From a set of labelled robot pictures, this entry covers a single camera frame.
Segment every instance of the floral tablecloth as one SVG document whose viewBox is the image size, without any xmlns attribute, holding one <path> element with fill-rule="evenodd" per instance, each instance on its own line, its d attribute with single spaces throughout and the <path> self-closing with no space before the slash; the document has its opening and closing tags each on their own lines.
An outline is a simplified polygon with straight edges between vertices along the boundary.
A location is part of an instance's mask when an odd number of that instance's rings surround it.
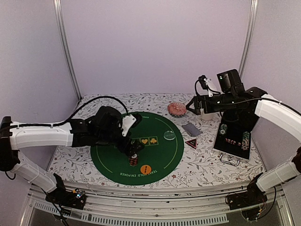
<svg viewBox="0 0 301 226">
<path fill-rule="evenodd" d="M 185 141 L 192 139 L 192 137 L 182 129 L 181 125 L 188 122 L 193 123 L 201 131 L 201 135 L 198 136 L 198 148 L 193 149 L 185 145 L 182 160 L 170 175 L 160 181 L 143 186 L 121 185 L 107 179 L 94 166 L 90 156 L 90 147 L 88 146 L 80 148 L 57 147 L 48 171 L 56 173 L 71 182 L 131 188 L 215 186 L 248 181 L 264 171 L 253 143 L 251 143 L 250 161 L 240 163 L 237 167 L 220 162 L 219 156 L 212 152 L 214 137 L 221 119 L 219 114 L 215 114 L 214 118 L 209 121 L 201 120 L 199 116 L 191 112 L 179 119 L 168 114 L 167 106 L 169 103 L 188 103 L 193 97 L 192 94 L 123 94 L 112 96 L 125 103 L 129 112 L 144 111 L 165 116 L 178 126 Z M 84 96 L 79 106 L 94 97 L 96 96 Z M 118 102 L 112 99 L 99 99 L 79 111 L 75 118 L 86 119 L 94 115 L 102 105 L 112 106 L 122 113 L 125 112 Z"/>
</svg>

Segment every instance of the red poker chip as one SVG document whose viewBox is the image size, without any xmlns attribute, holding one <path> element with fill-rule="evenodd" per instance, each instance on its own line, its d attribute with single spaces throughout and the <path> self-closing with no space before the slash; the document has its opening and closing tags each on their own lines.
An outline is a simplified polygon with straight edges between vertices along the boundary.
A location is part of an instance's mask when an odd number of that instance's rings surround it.
<svg viewBox="0 0 301 226">
<path fill-rule="evenodd" d="M 168 113 L 175 118 L 181 118 L 187 112 L 186 106 L 180 102 L 170 103 L 167 107 Z"/>
</svg>

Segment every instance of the red triangle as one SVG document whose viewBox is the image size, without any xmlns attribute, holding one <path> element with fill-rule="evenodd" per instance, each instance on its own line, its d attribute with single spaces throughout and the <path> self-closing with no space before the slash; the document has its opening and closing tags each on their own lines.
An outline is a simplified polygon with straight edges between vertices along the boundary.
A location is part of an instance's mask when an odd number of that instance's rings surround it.
<svg viewBox="0 0 301 226">
<path fill-rule="evenodd" d="M 197 148 L 197 139 L 188 140 L 185 141 L 185 143 L 187 143 L 190 147 L 193 147 L 194 149 Z"/>
</svg>

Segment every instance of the round green mat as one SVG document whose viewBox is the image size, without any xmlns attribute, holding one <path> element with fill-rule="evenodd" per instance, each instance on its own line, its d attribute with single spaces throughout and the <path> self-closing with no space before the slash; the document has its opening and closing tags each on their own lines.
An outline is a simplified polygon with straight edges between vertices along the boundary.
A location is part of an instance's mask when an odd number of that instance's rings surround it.
<svg viewBox="0 0 301 226">
<path fill-rule="evenodd" d="M 179 164 L 184 141 L 179 129 L 167 118 L 147 112 L 138 112 L 142 121 L 130 131 L 131 138 L 145 143 L 139 152 L 138 165 L 130 166 L 128 158 L 114 146 L 91 147 L 91 157 L 96 168 L 108 179 L 124 185 L 146 185 L 170 174 Z M 165 140 L 164 133 L 172 130 L 174 140 Z M 151 172 L 141 173 L 141 167 L 148 165 Z"/>
</svg>

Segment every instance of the vent grille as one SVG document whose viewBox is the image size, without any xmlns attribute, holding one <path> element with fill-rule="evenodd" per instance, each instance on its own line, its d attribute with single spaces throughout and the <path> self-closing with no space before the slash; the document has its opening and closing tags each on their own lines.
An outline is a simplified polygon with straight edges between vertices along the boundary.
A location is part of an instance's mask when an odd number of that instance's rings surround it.
<svg viewBox="0 0 301 226">
<path fill-rule="evenodd" d="M 35 208 L 48 213 L 59 215 L 52 204 L 35 201 Z M 108 218 L 96 214 L 82 213 L 81 218 L 73 218 L 63 214 L 67 218 L 81 220 L 102 226 L 210 226 L 228 223 L 227 215 L 220 214 L 204 218 L 171 219 L 171 220 L 131 220 L 122 218 Z"/>
</svg>

